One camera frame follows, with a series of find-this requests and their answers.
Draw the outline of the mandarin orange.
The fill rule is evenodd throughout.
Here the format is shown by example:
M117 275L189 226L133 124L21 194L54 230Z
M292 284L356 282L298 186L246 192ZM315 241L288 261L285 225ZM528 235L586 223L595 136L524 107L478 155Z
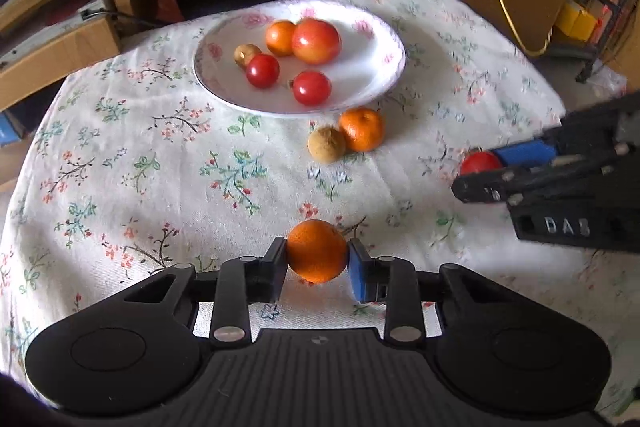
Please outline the mandarin orange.
M309 283L322 284L338 277L346 268L347 257L343 235L323 220L300 222L286 238L288 266Z
M384 118L367 107L346 110L338 118L338 127L344 135L346 146L354 152L375 150L386 135Z

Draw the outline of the brown longan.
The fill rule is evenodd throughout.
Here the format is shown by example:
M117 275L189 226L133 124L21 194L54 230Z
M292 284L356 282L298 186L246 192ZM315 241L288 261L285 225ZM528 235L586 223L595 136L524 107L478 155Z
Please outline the brown longan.
M261 53L262 50L253 43L240 44L233 52L233 60L236 65L242 69L246 69L246 66L251 60L253 60L253 57Z
M311 132L307 140L310 156L321 164L331 164L346 153L343 133L331 126L324 126Z

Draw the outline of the floral tablecloth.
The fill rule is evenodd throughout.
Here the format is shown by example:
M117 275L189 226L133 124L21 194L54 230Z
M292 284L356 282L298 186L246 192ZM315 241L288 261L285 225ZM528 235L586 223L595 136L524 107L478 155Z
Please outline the floral tablecloth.
M3 223L3 373L22 381L35 335L159 269L212 271L320 219L372 255L422 270L460 263L587 324L613 359L599 412L629 407L639 384L638 258L522 242L503 207L462 205L450 191L471 147L556 124L559 95L457 0L346 3L398 32L407 66L374 104L383 145L333 165L307 150L332 117L250 115L202 89L193 55L211 17L146 32L65 80Z

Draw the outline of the floral white plate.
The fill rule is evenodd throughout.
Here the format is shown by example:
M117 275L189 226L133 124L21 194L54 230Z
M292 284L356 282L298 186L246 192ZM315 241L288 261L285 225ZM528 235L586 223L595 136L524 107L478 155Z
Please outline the floral white plate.
M260 116L342 113L394 87L406 66L398 33L368 9L336 0L288 0L217 17L194 51L198 83L217 101ZM320 72L327 98L305 105L295 79Z

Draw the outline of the small red tomato front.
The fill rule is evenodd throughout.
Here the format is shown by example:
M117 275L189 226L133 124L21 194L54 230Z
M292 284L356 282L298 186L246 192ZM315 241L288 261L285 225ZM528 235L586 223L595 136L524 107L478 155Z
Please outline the small red tomato front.
M317 106L330 97L332 83L322 72L306 70L306 72L300 72L294 78L292 90L298 103L306 106Z

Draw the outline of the small red tomato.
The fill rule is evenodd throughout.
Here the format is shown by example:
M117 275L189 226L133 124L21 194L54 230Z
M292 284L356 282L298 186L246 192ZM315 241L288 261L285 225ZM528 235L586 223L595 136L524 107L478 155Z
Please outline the small red tomato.
M317 106L330 97L332 83L322 72L306 70L306 72L300 72L294 78L292 90L298 103L306 106Z
M268 89L279 79L280 65L278 60L265 53L253 56L245 69L247 81L258 89Z

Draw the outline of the small red tomato left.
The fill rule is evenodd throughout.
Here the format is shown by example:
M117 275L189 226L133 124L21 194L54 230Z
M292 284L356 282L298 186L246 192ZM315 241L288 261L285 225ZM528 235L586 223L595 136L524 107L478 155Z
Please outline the small red tomato left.
M268 89L279 79L280 65L278 60L265 53L253 56L245 69L247 81L258 89Z

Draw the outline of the large red tomato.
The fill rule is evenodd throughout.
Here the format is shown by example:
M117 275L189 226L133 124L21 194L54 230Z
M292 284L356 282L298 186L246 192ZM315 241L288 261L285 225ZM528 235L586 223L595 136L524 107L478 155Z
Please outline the large red tomato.
M337 29L325 20L305 18L293 34L293 54L309 65L332 62L342 50L342 39Z

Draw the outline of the small orange in plate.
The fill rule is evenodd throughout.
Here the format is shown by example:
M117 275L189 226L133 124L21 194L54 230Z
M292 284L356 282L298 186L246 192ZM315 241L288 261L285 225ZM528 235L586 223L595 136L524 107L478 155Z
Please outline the small orange in plate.
M293 54L293 34L296 25L290 20L276 20L265 31L265 44L275 56Z

